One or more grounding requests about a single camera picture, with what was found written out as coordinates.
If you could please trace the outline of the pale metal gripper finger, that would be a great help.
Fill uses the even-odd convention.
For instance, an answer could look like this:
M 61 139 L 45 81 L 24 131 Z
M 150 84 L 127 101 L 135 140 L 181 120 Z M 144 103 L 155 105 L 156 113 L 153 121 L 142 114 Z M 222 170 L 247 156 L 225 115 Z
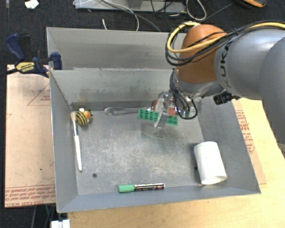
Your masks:
M 158 119 L 154 123 L 154 127 L 163 128 L 166 125 L 169 114 L 166 112 L 159 112 Z
M 156 101 L 156 112 L 162 113 L 164 111 L 165 100 L 163 98 L 158 98 Z

